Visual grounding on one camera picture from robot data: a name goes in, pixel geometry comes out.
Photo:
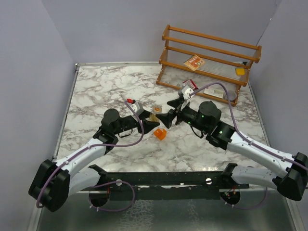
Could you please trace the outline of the clear pill bottle gold lid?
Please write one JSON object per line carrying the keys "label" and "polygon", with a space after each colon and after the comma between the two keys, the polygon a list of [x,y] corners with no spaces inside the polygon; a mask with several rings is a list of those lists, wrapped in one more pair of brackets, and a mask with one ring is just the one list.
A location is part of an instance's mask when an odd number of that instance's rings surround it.
{"label": "clear pill bottle gold lid", "polygon": [[162,113],[162,106],[161,105],[154,105],[152,107],[152,111],[149,116],[149,120],[152,122],[159,122],[159,119],[156,117],[157,114]]}

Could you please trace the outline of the orange pill organizer box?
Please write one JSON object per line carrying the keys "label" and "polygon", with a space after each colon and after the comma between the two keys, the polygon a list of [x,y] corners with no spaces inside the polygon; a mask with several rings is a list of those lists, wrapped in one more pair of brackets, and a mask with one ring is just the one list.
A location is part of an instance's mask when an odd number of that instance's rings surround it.
{"label": "orange pill organizer box", "polygon": [[164,128],[158,128],[154,131],[154,135],[161,141],[166,137],[166,134],[167,131]]}

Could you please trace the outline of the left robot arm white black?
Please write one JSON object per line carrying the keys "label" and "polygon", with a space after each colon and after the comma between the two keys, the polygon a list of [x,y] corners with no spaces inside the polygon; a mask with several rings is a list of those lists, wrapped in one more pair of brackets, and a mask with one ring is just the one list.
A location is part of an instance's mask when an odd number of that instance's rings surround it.
{"label": "left robot arm white black", "polygon": [[131,115],[121,117],[116,109],[108,109],[93,137],[72,154],[55,162],[43,161],[30,185],[28,194],[36,200],[37,208],[51,212],[63,206],[69,196],[86,188],[101,190],[111,184],[126,184],[123,180],[106,181],[106,172],[90,163],[115,147],[120,134],[137,129],[143,137],[160,124],[149,120],[150,112],[136,104],[129,106]]}

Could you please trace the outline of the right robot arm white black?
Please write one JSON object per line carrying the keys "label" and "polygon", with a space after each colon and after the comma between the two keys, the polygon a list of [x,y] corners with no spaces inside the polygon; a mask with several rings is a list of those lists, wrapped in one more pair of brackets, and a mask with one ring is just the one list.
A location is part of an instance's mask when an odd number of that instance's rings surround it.
{"label": "right robot arm white black", "polygon": [[308,183],[308,157],[305,154],[278,151],[244,135],[236,126],[221,121],[221,111],[212,101],[202,102],[197,111],[180,98],[167,104],[172,108],[165,114],[156,115],[167,128],[173,120],[176,125],[185,122],[192,130],[200,131],[200,137],[211,145],[241,154],[263,166],[263,169],[249,170],[237,164],[228,165],[227,173],[221,176],[224,187],[254,184],[276,189],[294,201],[302,199]]}

